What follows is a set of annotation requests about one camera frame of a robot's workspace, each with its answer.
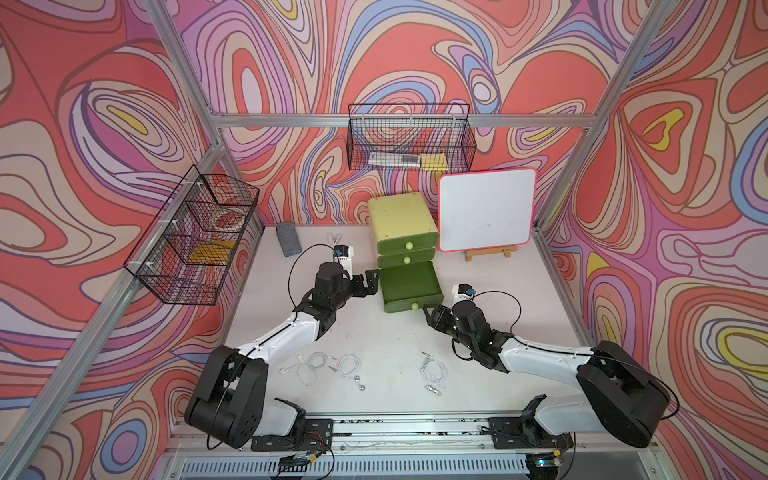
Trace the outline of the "green drawer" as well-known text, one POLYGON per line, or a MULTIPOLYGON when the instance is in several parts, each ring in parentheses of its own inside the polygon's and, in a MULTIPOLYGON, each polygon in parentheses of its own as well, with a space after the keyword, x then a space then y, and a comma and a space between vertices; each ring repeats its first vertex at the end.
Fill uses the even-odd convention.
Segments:
POLYGON ((380 269, 385 269, 427 262, 432 261, 434 256, 434 247, 380 255, 377 258, 377 267, 380 269))
POLYGON ((420 310, 444 300, 432 261, 384 268, 379 283, 386 313, 420 310))
POLYGON ((439 242, 439 233, 431 231, 421 234, 405 236, 385 236, 377 241, 377 253, 379 255, 395 255, 415 250, 428 250, 435 248, 439 242))

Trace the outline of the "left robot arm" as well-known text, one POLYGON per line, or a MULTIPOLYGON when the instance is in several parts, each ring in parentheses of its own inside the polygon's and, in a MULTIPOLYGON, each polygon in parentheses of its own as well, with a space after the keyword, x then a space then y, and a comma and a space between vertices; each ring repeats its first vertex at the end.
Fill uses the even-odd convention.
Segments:
POLYGON ((208 356, 184 413, 184 422, 207 437, 241 448, 254 437, 298 433, 303 409, 268 398, 268 377, 334 325, 337 312, 352 298, 378 292, 380 271, 352 275, 344 263, 325 262, 314 286, 281 325, 237 348, 215 348, 208 356))

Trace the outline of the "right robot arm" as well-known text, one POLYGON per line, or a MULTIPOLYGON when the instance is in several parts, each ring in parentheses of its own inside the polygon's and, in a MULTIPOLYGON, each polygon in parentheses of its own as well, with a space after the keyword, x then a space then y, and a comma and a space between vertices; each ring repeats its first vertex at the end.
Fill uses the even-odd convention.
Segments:
POLYGON ((634 448, 647 447, 665 418, 673 392, 621 346, 602 341, 592 348, 533 342, 490 327, 471 300, 423 309, 426 323, 468 349, 465 358, 505 374, 527 374, 568 385, 564 397, 535 396, 519 417, 523 434, 606 432, 634 448))

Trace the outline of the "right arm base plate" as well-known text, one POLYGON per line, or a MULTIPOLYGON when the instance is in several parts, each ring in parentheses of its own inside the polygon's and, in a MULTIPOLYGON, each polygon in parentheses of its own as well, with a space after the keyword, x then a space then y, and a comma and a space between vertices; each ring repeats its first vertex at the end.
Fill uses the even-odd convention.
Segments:
POLYGON ((490 417, 487 429, 497 450, 567 451, 574 446, 573 437, 569 433, 549 434, 534 419, 490 417))

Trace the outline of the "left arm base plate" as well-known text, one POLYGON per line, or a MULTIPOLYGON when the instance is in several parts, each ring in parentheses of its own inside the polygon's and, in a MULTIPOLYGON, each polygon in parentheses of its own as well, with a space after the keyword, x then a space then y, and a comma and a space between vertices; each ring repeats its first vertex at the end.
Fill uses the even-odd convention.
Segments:
POLYGON ((331 418, 310 418, 284 436, 265 435, 251 439, 253 452, 323 452, 332 445, 334 421, 331 418))

